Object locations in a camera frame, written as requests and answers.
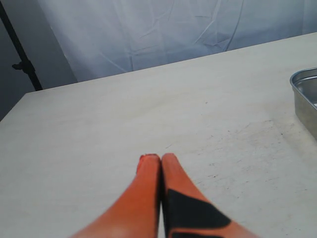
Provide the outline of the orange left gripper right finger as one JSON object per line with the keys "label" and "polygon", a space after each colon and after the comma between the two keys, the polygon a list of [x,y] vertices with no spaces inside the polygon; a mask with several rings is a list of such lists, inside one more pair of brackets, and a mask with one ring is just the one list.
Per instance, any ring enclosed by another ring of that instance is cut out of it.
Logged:
{"label": "orange left gripper right finger", "polygon": [[177,157],[161,159],[162,209],[167,238],[254,238],[255,234],[219,211],[194,185]]}

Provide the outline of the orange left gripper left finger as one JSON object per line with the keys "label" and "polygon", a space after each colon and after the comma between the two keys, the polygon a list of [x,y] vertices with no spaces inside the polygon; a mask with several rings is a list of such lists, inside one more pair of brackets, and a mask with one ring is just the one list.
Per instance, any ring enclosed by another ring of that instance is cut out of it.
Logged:
{"label": "orange left gripper left finger", "polygon": [[73,238],[156,238],[159,227],[160,157],[140,157],[136,175],[122,195]]}

